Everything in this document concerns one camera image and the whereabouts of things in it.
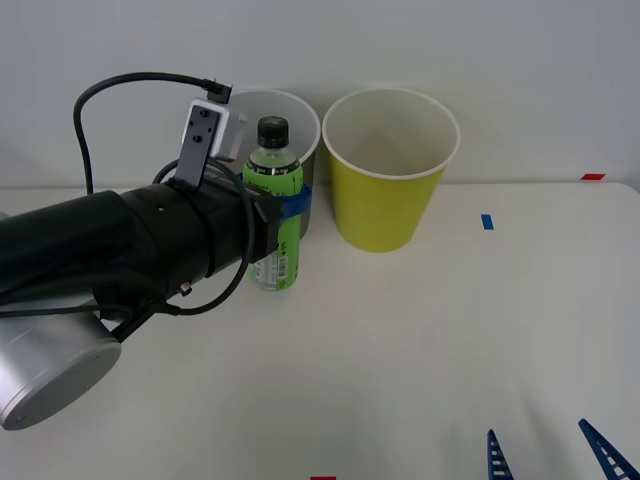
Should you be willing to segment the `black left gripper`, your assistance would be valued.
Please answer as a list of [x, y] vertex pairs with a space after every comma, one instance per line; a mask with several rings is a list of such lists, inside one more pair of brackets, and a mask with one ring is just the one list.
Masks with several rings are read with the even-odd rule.
[[[242, 182], [247, 193], [255, 226], [250, 262], [263, 259], [276, 250], [278, 228], [287, 220], [300, 222], [298, 238], [303, 236], [303, 217], [309, 212], [312, 189], [304, 185], [292, 196], [274, 196]], [[238, 190], [224, 174], [208, 168], [201, 188], [202, 205], [211, 241], [208, 276], [220, 272], [242, 258], [248, 234], [246, 212]]]

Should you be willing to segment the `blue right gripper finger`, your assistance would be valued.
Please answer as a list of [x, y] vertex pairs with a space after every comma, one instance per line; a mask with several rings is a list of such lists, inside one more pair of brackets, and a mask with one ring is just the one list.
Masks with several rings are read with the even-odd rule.
[[640, 480], [639, 471], [586, 419], [578, 425], [607, 480]]
[[489, 480], [513, 480], [513, 474], [493, 429], [487, 432], [487, 468]]

